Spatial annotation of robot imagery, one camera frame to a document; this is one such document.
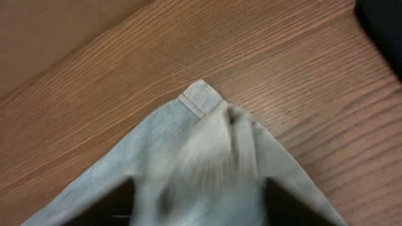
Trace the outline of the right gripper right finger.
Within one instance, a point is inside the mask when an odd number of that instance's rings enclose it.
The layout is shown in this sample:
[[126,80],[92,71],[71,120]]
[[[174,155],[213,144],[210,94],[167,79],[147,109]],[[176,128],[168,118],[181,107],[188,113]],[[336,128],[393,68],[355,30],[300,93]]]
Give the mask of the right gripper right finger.
[[264,204],[270,226],[335,226],[273,178],[265,180]]

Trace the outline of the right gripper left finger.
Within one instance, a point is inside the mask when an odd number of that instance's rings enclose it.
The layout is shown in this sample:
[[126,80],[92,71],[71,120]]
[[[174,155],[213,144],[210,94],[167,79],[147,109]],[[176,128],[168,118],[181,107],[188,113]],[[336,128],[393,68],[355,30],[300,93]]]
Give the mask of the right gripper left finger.
[[134,181],[127,179],[63,226],[128,226],[134,197]]

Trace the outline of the light blue denim shorts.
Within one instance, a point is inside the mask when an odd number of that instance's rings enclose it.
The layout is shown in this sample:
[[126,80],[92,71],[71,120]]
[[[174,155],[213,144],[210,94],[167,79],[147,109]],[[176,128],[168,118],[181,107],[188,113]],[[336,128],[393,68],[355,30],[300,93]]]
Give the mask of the light blue denim shorts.
[[141,121],[26,225],[63,225],[127,179],[135,185],[130,225],[269,225],[267,178],[345,225],[264,126],[198,80]]

